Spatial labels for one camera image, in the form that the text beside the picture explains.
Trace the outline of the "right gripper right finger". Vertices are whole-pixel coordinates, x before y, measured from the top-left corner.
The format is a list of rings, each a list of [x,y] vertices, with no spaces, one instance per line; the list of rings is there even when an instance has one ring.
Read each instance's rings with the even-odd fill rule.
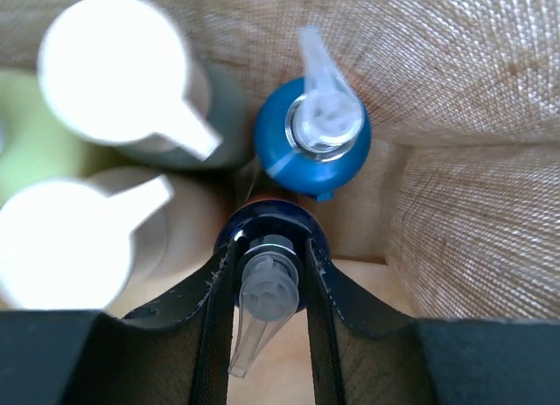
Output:
[[[559,323],[413,318],[306,244],[318,404],[556,404]]]

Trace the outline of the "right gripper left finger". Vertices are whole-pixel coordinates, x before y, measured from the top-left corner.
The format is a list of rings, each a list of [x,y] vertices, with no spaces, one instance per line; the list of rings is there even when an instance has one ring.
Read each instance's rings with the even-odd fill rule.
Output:
[[[5,311],[4,404],[223,404],[234,314],[229,242],[165,293],[103,311]]]

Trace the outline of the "beige pump bottle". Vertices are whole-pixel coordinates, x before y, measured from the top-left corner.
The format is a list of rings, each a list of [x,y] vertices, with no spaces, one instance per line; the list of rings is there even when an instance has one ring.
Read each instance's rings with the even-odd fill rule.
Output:
[[[141,167],[28,185],[1,209],[1,299],[123,312],[199,269],[231,203],[206,179]]]

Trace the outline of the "dark blue spray bottle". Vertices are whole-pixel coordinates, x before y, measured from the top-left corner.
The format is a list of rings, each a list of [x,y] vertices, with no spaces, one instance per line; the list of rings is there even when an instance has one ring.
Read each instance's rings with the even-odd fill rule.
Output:
[[[228,372],[243,378],[262,349],[305,307],[305,245],[328,241],[319,222],[289,199],[255,196],[218,233],[214,247],[233,241],[239,320]]]

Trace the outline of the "burlap canvas tote bag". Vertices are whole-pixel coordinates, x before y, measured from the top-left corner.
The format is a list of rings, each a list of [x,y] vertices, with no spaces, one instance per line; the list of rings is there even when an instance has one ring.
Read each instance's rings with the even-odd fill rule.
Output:
[[[383,259],[426,317],[559,315],[559,0],[151,0],[237,108],[300,76],[319,27],[371,121],[312,204],[333,253]]]

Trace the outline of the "blue orange spray bottle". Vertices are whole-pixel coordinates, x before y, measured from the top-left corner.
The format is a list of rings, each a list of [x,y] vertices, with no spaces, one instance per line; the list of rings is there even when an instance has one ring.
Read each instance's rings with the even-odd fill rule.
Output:
[[[317,201],[353,179],[365,164],[368,112],[331,57],[319,29],[299,29],[302,77],[278,87],[260,108],[255,153],[280,186]]]

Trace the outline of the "grey-green pump bottle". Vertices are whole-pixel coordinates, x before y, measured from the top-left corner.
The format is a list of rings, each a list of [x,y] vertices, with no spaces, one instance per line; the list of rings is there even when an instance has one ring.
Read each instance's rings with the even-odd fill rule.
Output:
[[[144,164],[229,170],[252,157],[249,103],[150,0],[80,0],[47,27],[38,81],[74,134]]]

